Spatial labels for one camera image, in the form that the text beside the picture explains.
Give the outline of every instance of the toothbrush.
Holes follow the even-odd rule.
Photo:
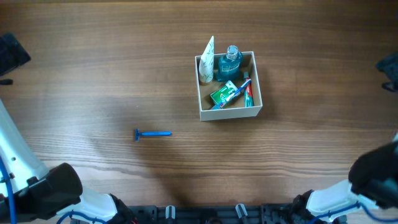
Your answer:
[[[235,96],[237,96],[242,90],[244,90],[246,88],[246,86],[251,83],[251,78],[246,80],[241,87],[239,87],[234,94],[230,95],[229,97],[227,97],[226,99],[224,99],[221,103],[219,103],[218,105],[214,105],[214,107],[212,107],[212,110],[218,110],[221,109],[221,105],[225,104],[229,101],[231,101],[233,98],[235,98]]]

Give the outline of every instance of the white tube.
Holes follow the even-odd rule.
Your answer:
[[[207,85],[213,80],[214,67],[214,36],[211,36],[206,49],[200,57],[199,63],[199,81]]]

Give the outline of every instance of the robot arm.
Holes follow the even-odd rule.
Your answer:
[[[123,216],[128,216],[128,213],[117,215],[124,204],[116,197],[82,187],[71,165],[64,163],[49,170],[29,149],[1,100],[0,147],[0,156],[10,175],[14,192],[17,221],[48,220],[72,210],[107,222],[114,219],[120,223]],[[5,184],[0,184],[0,217],[0,222],[9,222]]]
[[[349,210],[320,218],[332,222],[335,218],[361,208],[383,209],[398,207],[398,135],[390,144],[362,155],[353,164],[348,180],[324,190],[312,192],[306,209],[314,217],[358,204]]]

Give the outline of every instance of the bottle cap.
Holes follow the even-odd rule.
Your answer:
[[[226,57],[231,60],[235,60],[238,57],[238,47],[231,45],[226,51]]]

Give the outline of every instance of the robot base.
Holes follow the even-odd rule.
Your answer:
[[[175,208],[175,220],[167,220],[166,208],[156,206],[131,206],[128,207],[137,217],[136,224],[306,224],[309,220],[303,220],[291,215],[291,203],[264,204],[261,206],[247,206],[246,220],[239,219],[234,206],[230,207],[192,207]],[[347,224],[346,216],[337,218],[333,224]]]

